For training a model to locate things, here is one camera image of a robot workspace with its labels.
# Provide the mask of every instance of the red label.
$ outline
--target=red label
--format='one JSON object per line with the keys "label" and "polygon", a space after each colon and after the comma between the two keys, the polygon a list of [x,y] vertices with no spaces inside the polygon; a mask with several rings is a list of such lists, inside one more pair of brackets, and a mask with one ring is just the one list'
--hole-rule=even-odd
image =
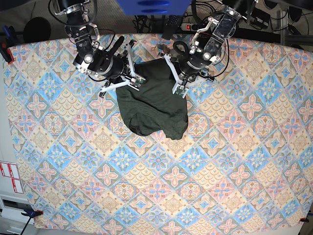
{"label": "red label", "polygon": [[13,185],[14,192],[18,192],[18,191],[16,190],[16,186],[15,186],[14,179],[12,179],[12,185]]}
{"label": "red label", "polygon": [[2,175],[5,176],[1,163],[0,163],[0,170],[1,170]]}
{"label": "red label", "polygon": [[8,166],[8,168],[9,168],[9,172],[10,172],[11,178],[14,178],[13,172],[12,172],[12,169],[11,169],[11,165],[10,165],[10,164],[7,164],[7,166]]}

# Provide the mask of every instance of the patterned tablecloth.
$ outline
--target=patterned tablecloth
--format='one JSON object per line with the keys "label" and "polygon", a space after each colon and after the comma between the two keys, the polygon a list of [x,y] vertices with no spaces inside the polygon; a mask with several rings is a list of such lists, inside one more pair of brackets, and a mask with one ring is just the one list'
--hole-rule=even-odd
{"label": "patterned tablecloth", "polygon": [[[154,34],[125,37],[138,41],[136,62],[157,58],[157,44],[172,44]],[[162,131],[132,134],[115,92],[100,99],[101,84],[75,71],[68,39],[11,48],[8,118],[23,189],[44,211],[36,227],[226,235],[297,225],[313,202],[313,55],[229,44],[226,72],[190,89],[189,126],[179,141]]]}

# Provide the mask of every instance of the black clamp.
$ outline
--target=black clamp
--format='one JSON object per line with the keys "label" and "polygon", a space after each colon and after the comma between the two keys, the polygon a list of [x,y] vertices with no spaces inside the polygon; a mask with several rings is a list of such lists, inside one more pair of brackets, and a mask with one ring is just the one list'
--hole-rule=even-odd
{"label": "black clamp", "polygon": [[21,214],[24,216],[29,216],[31,219],[43,214],[42,211],[34,211],[34,210],[24,210],[24,211],[26,213],[21,212]]}
{"label": "black clamp", "polygon": [[30,221],[32,218],[35,218],[35,217],[37,217],[37,216],[43,214],[42,211],[34,211],[33,209],[31,209],[31,210],[24,210],[24,212],[25,212],[25,213],[22,213],[22,212],[21,212],[21,214],[24,215],[24,216],[28,216],[29,219],[28,219],[28,222],[26,223],[26,225],[24,226],[24,228],[23,228],[23,230],[22,230],[22,232],[21,232],[20,235],[22,235],[22,234],[24,233],[24,231],[25,231],[25,229],[26,229],[26,227],[27,227],[29,221]]}

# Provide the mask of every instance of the floor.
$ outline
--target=floor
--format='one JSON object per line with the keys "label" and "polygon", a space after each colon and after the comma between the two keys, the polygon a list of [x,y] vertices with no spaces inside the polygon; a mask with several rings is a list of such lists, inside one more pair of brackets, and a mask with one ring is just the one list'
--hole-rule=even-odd
{"label": "floor", "polygon": [[[28,3],[26,5],[20,6],[20,7],[16,7],[14,9],[1,12],[1,15],[0,15],[1,30],[4,25],[7,25],[7,26],[12,25],[14,26],[16,31],[23,31],[24,26],[31,19],[31,12],[34,7],[34,2],[35,1]],[[218,2],[212,2],[211,4],[214,5],[217,9],[221,7],[221,5]],[[51,40],[66,37],[67,35],[65,34],[63,25],[58,23],[49,15],[47,5],[48,5],[47,0],[36,1],[36,6],[34,8],[32,17],[33,18],[44,17],[50,22],[51,29],[52,29],[51,37],[50,37]],[[268,10],[264,6],[263,0],[259,0],[259,2],[256,4],[256,7],[270,13],[272,17],[274,18],[277,18],[276,12],[281,9],[281,7],[278,5],[273,10]],[[206,10],[207,8],[203,8],[200,6],[198,9],[199,15],[201,17],[207,16],[208,13],[206,12]],[[307,18],[308,18],[309,24],[311,25],[310,34],[312,34],[313,33],[313,14],[308,15]],[[123,11],[121,10],[121,8],[119,7],[118,3],[115,0],[98,1],[98,15],[95,20],[95,23],[98,25],[99,28],[114,29],[116,33],[135,33],[135,29],[132,23],[133,19],[134,19],[133,16],[126,16],[123,13]],[[299,22],[296,22],[293,25],[296,26],[301,33],[303,34],[307,33],[308,26],[304,17],[302,17]],[[242,22],[240,27],[253,29],[251,26],[247,25],[245,22]]]}

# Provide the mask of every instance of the blue diamond pattern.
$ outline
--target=blue diamond pattern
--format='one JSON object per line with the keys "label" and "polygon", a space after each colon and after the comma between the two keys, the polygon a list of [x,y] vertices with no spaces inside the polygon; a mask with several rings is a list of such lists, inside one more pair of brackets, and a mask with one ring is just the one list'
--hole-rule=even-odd
{"label": "blue diamond pattern", "polygon": [[139,137],[135,142],[134,144],[137,145],[138,148],[141,148],[146,142],[141,138]]}
{"label": "blue diamond pattern", "polygon": [[14,143],[18,144],[18,142],[20,141],[20,139],[19,139],[16,135],[14,135],[13,141],[14,141]]}
{"label": "blue diamond pattern", "polygon": [[273,146],[273,148],[275,148],[278,144],[279,144],[279,142],[278,142],[277,139],[274,139],[274,140],[271,142],[271,145]]}
{"label": "blue diamond pattern", "polygon": [[211,149],[214,149],[216,145],[219,143],[215,140],[215,138],[212,138],[209,142],[208,145],[210,146]]}
{"label": "blue diamond pattern", "polygon": [[282,71],[282,74],[284,77],[287,77],[290,74],[290,71],[287,68],[284,68],[284,70]]}
{"label": "blue diamond pattern", "polygon": [[69,144],[69,146],[73,147],[73,144],[75,143],[75,140],[71,136],[69,136],[66,140],[66,143]]}
{"label": "blue diamond pattern", "polygon": [[64,60],[63,63],[60,65],[60,68],[63,72],[66,72],[66,70],[69,68],[69,64]]}
{"label": "blue diamond pattern", "polygon": [[12,72],[11,72],[11,70],[10,70],[9,68],[6,68],[5,71],[4,71],[4,75],[5,75],[6,77],[9,77],[11,73],[12,73]]}

